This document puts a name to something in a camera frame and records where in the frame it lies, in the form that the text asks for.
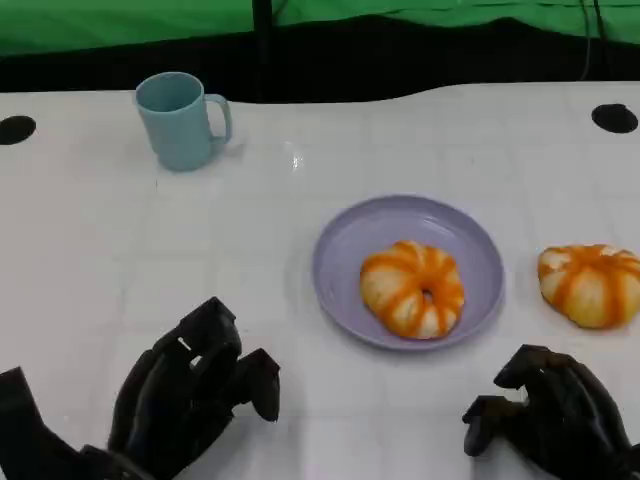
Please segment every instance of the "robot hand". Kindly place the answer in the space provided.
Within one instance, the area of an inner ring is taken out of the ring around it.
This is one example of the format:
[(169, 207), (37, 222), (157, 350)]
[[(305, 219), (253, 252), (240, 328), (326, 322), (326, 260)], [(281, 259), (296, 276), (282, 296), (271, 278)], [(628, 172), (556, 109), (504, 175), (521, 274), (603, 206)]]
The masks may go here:
[(107, 451), (76, 452), (48, 430), (20, 369), (0, 375), (0, 467), (7, 480), (170, 480), (251, 402), (276, 421), (280, 367), (264, 350), (238, 360), (234, 315), (212, 298), (142, 354), (120, 390)]
[(509, 389), (524, 386), (528, 400), (479, 396), (462, 418), (469, 425), (467, 455), (480, 455), (495, 436), (503, 436), (562, 480), (638, 476), (640, 454), (629, 443), (618, 407), (583, 364), (545, 347), (523, 345), (494, 383)]

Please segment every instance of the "purple plate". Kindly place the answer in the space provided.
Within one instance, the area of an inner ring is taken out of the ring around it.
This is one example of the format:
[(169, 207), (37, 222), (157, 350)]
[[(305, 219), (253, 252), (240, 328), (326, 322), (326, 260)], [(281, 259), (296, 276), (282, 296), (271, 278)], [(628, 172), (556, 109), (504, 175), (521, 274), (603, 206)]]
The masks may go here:
[[(360, 267), (372, 253), (399, 240), (415, 240), (456, 259), (465, 305), (449, 335), (411, 340), (389, 332), (360, 296)], [(313, 282), (322, 307), (357, 337), (395, 350), (432, 350), (458, 342), (486, 327), (504, 295), (504, 269), (487, 232), (468, 215), (428, 198), (374, 198), (342, 212), (324, 229), (313, 253)]]

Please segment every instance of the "mug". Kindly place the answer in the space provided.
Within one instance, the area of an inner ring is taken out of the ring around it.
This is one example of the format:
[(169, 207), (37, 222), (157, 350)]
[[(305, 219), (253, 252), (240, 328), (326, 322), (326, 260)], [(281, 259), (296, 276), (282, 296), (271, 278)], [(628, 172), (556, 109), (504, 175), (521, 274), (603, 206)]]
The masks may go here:
[[(206, 101), (220, 105), (224, 137), (211, 133)], [(143, 81), (135, 102), (149, 135), (151, 148), (169, 170), (200, 168), (231, 139), (231, 111), (221, 95), (205, 95), (202, 82), (183, 72), (159, 73)]]

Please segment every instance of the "orange glazed bun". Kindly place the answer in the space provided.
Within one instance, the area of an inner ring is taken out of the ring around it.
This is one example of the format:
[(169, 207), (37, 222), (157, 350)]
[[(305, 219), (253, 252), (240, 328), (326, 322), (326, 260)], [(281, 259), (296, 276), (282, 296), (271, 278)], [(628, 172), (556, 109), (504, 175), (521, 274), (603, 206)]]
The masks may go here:
[(547, 248), (538, 259), (542, 296), (584, 328), (628, 323), (640, 308), (640, 260), (608, 245)]
[(388, 330), (407, 338), (446, 335), (464, 304), (453, 257), (412, 241), (369, 256), (360, 270), (360, 293)]

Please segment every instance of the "white table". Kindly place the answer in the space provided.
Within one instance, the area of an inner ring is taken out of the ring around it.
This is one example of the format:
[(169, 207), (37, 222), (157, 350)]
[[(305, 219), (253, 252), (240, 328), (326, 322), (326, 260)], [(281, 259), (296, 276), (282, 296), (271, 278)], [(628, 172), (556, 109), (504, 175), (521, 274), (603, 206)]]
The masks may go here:
[[(534, 478), (504, 446), (475, 463), (462, 452), (461, 415), (476, 395), (500, 393), (493, 376), (525, 342), (587, 363), (638, 442), (640, 326), (574, 328), (542, 301), (535, 272), (550, 244), (640, 253), (640, 131), (617, 136), (590, 119), (614, 102), (640, 114), (640, 86), (234, 104), (227, 153), (175, 175), (157, 166), (129, 93), (0, 95), (0, 118), (38, 122), (27, 142), (0, 147), (0, 369), (23, 366), (47, 424), (72, 445), (103, 446), (138, 355), (215, 294), (245, 351), (262, 346), (281, 364), (282, 418), (238, 409), (185, 479)], [(469, 212), (504, 257), (501, 317), (457, 348), (371, 349), (315, 300), (310, 255), (326, 222), (398, 192)]]

